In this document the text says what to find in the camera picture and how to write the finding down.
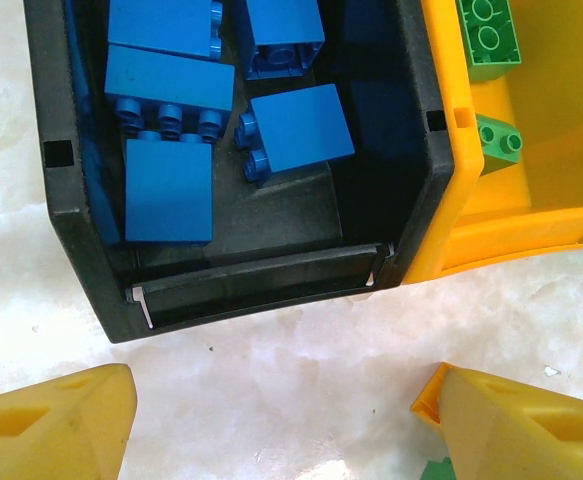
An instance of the green toy block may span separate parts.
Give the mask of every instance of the green toy block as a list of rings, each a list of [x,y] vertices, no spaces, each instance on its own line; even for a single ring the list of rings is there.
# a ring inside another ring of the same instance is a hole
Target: green toy block
[[[451,459],[445,458],[442,463],[429,462],[420,480],[456,480]]]
[[[478,133],[484,153],[482,175],[501,170],[520,161],[522,135],[517,128],[493,118],[478,115]]]
[[[457,0],[469,80],[495,80],[522,63],[508,0]]]

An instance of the yellow plastic container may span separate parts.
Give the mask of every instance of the yellow plastic container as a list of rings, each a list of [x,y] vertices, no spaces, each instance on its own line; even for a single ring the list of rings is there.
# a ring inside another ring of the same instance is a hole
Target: yellow plastic container
[[[522,65],[471,84],[456,0],[422,0],[455,172],[406,283],[583,248],[583,2],[510,5]],[[518,165],[480,176],[476,113],[520,130]]]
[[[0,480],[118,478],[135,410],[126,365],[0,395]]]
[[[442,364],[411,410],[458,480],[583,480],[583,400]]]

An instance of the blue toy block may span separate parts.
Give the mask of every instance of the blue toy block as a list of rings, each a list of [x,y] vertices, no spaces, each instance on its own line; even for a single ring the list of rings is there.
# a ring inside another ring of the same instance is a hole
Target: blue toy block
[[[317,0],[234,0],[247,80],[304,75],[324,44]]]
[[[335,85],[254,98],[240,116],[235,140],[250,150],[247,180],[260,186],[355,153]]]
[[[111,0],[109,43],[219,60],[222,14],[212,0]]]
[[[126,240],[203,245],[213,237],[212,146],[127,140]]]
[[[231,116],[234,78],[231,65],[111,45],[104,89],[129,134],[155,125],[166,140],[184,129],[215,143]]]

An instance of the black plastic bin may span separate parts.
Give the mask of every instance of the black plastic bin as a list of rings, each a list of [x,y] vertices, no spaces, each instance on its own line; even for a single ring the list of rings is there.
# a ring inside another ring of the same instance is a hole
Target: black plastic bin
[[[49,213],[112,342],[400,285],[453,173],[419,0],[320,0],[304,78],[245,83],[215,148],[214,240],[122,241],[122,138],[103,94],[108,2],[24,0]],[[231,2],[222,61],[237,65]],[[335,83],[356,156],[257,190],[230,134],[249,98]]]

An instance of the white marble surface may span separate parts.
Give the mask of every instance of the white marble surface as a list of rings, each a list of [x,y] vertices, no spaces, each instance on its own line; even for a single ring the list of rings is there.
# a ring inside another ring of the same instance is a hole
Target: white marble surface
[[[441,360],[583,398],[583,252],[110,345],[47,218],[21,1],[0,1],[0,392],[128,363],[123,479],[406,480],[445,453],[408,411]]]

